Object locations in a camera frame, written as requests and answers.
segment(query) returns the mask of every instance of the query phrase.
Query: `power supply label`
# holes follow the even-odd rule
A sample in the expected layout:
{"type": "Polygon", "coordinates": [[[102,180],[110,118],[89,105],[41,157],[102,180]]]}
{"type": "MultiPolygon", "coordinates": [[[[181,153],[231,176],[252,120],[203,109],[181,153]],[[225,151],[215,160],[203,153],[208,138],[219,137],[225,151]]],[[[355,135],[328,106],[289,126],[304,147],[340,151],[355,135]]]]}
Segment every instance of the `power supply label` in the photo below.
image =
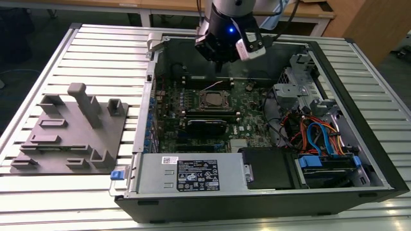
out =
{"type": "Polygon", "coordinates": [[[179,160],[177,190],[180,192],[220,190],[217,160],[179,160]]]}

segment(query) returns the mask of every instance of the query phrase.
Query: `floor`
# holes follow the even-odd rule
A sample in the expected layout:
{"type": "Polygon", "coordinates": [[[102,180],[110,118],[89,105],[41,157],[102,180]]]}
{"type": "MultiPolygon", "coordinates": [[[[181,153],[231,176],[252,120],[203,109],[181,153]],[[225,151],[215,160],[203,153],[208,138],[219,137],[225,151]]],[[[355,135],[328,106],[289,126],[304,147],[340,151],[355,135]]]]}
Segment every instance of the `floor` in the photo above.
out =
{"type": "MultiPolygon", "coordinates": [[[[56,13],[57,18],[50,19],[45,10],[30,10],[34,32],[26,36],[26,41],[32,49],[32,58],[20,64],[9,64],[0,58],[0,80],[5,84],[4,88],[0,89],[0,134],[37,78],[37,73],[33,71],[1,73],[13,69],[41,71],[68,30],[69,24],[73,22],[116,26],[137,26],[140,24],[139,15],[128,15],[125,13],[76,11],[57,11],[56,13]]],[[[196,17],[167,16],[167,18],[161,19],[160,16],[153,16],[155,27],[193,29],[196,25],[196,17]]],[[[395,54],[389,54],[377,69],[405,105],[411,107],[411,63],[396,59],[395,54]]]]}

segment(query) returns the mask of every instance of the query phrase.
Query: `white table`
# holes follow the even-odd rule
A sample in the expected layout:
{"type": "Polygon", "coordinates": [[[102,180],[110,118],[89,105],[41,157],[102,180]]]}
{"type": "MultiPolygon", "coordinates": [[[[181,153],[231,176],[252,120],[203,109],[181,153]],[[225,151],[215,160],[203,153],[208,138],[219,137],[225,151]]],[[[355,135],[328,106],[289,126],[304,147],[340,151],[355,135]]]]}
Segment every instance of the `white table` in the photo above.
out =
{"type": "MultiPolygon", "coordinates": [[[[94,94],[100,102],[114,97],[130,105],[117,166],[130,164],[148,63],[147,37],[153,31],[193,34],[193,30],[128,26],[82,25],[80,29],[69,29],[0,137],[0,230],[409,230],[411,193],[381,203],[360,205],[332,216],[153,225],[135,223],[117,207],[113,195],[124,193],[125,182],[112,182],[108,175],[9,176],[9,164],[18,154],[18,144],[26,140],[41,114],[36,103],[45,93],[65,94],[70,82],[88,84],[86,93],[94,94]]],[[[340,38],[283,36],[281,39],[319,43],[376,136],[384,140],[381,144],[399,173],[411,186],[409,111],[361,52],[340,38]],[[395,141],[397,137],[401,137],[401,142],[395,141]]],[[[323,79],[320,83],[328,94],[323,79]]],[[[73,101],[66,95],[61,98],[73,101]]]]}

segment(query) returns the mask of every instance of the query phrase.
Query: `wooden desk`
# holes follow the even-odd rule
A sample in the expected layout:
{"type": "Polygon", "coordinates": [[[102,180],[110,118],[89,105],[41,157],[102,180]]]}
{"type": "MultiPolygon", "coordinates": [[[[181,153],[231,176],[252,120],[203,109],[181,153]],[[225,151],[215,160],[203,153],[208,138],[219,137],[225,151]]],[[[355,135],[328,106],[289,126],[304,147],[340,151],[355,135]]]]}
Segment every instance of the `wooden desk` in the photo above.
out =
{"type": "MultiPolygon", "coordinates": [[[[98,11],[117,13],[139,13],[143,27],[151,27],[152,14],[197,16],[195,0],[0,0],[0,6],[22,7],[53,10],[98,11]]],[[[293,9],[288,5],[280,21],[287,21],[293,9]]],[[[256,11],[256,14],[271,12],[256,11]]],[[[261,22],[265,16],[256,17],[261,22]]],[[[333,12],[324,12],[316,3],[300,3],[293,22],[315,24],[311,36],[321,36],[329,20],[335,18],[333,12]]]]}
{"type": "MultiPolygon", "coordinates": [[[[201,1],[201,10],[204,10],[204,1],[201,1]]],[[[284,16],[289,16],[293,10],[293,4],[289,4],[284,10],[284,16]]],[[[197,5],[195,0],[141,0],[140,8],[156,9],[156,10],[175,10],[175,11],[197,11],[197,5]]],[[[308,18],[335,18],[333,12],[324,12],[319,4],[304,3],[299,4],[296,10],[296,17],[308,18]]]]}
{"type": "Polygon", "coordinates": [[[139,13],[141,0],[0,0],[1,7],[139,13]]]}
{"type": "MultiPolygon", "coordinates": [[[[287,21],[293,10],[293,4],[285,7],[284,15],[280,21],[287,21]]],[[[141,0],[140,3],[140,15],[144,27],[151,27],[151,15],[165,14],[165,15],[185,15],[197,16],[197,5],[196,0],[141,0]]],[[[256,15],[267,14],[271,12],[255,11],[256,15]]],[[[259,23],[267,16],[257,16],[256,20],[259,23]]],[[[312,23],[315,24],[311,36],[320,37],[327,28],[329,20],[335,18],[333,12],[324,12],[316,3],[300,3],[295,14],[293,22],[312,23]]]]}

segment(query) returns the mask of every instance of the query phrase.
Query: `wooden cabinet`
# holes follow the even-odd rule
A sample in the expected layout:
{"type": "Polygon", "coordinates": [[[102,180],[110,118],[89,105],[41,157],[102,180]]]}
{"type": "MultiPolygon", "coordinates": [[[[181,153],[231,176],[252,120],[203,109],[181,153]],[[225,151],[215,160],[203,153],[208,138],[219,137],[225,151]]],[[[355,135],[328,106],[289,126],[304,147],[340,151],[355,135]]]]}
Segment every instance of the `wooden cabinet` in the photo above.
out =
{"type": "Polygon", "coordinates": [[[376,66],[411,30],[411,0],[327,0],[336,18],[324,37],[351,38],[376,66]]]}

